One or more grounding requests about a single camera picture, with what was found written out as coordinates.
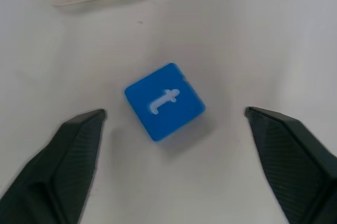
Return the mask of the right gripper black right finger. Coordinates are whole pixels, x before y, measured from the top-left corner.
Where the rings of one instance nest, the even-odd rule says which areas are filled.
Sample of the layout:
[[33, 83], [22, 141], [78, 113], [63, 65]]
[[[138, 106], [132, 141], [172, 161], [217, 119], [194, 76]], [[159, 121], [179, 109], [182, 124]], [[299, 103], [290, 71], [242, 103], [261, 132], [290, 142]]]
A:
[[246, 107], [265, 177], [289, 223], [336, 223], [336, 157], [297, 119]]

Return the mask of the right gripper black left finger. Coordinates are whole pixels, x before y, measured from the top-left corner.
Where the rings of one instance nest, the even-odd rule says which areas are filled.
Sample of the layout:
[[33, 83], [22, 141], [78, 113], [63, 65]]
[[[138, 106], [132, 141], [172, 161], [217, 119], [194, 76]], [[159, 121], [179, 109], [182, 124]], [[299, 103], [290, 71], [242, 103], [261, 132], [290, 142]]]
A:
[[106, 111], [61, 124], [1, 198], [1, 223], [79, 223], [90, 194]]

